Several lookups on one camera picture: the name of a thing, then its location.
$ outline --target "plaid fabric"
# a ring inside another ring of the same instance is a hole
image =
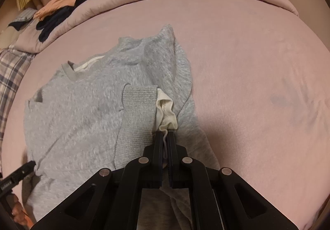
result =
[[[9,110],[34,56],[13,48],[0,50],[0,154]]]
[[[27,9],[23,10],[19,15],[14,19],[12,22],[17,22],[17,21],[25,21],[28,22],[33,19],[34,13],[36,13],[37,10],[28,7]]]

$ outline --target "ribbed cuff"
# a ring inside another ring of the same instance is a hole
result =
[[[124,115],[114,155],[116,169],[125,167],[129,161],[142,156],[144,147],[152,143],[156,100],[157,86],[125,86]]]

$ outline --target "human hand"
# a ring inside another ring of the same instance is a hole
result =
[[[15,223],[19,223],[23,226],[27,225],[27,220],[25,218],[26,214],[24,213],[22,204],[19,202],[19,199],[16,195],[14,195],[14,207],[12,214],[14,216]]]

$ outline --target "peach cloth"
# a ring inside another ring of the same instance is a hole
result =
[[[33,18],[43,20],[45,17],[52,15],[56,10],[64,6],[74,6],[76,0],[50,0],[47,5],[38,10]]]

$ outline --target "bed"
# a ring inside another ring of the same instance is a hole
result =
[[[27,28],[15,48],[39,54],[9,113],[4,175],[24,162],[24,102],[62,63],[164,24],[191,63],[197,117],[220,166],[309,229],[330,194],[330,53],[288,0],[88,0],[44,43]]]

